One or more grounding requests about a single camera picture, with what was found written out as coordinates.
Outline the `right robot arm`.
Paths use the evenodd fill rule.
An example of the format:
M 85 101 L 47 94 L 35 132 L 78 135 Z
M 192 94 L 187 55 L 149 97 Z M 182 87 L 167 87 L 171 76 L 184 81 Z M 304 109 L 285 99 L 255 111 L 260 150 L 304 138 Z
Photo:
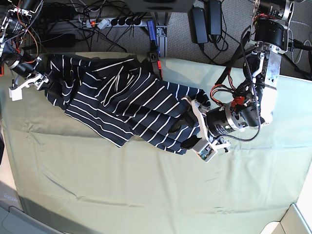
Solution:
M 0 21 L 0 75 L 4 76 L 4 66 L 7 65 L 39 91 L 50 88 L 53 83 L 39 56 L 39 43 L 31 33 L 31 27 L 42 11 L 43 4 L 42 0 L 0 2 L 1 6 L 7 7 Z M 21 48 L 26 35 L 31 36 L 35 42 L 34 57 Z

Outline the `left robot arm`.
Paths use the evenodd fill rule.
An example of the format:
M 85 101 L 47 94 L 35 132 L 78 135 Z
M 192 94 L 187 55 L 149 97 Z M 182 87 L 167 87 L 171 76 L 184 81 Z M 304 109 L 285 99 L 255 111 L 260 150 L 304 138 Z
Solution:
M 174 132 L 182 125 L 199 127 L 199 133 L 188 136 L 182 150 L 192 150 L 203 160 L 214 156 L 219 149 L 227 150 L 235 131 L 261 127 L 273 120 L 277 98 L 277 82 L 282 56 L 288 51 L 292 0 L 256 0 L 253 3 L 252 23 L 242 33 L 240 47 L 232 57 L 244 58 L 245 80 L 233 85 L 231 66 L 210 91 L 217 105 L 211 109 L 198 98 L 184 96 L 188 109 L 172 126 Z

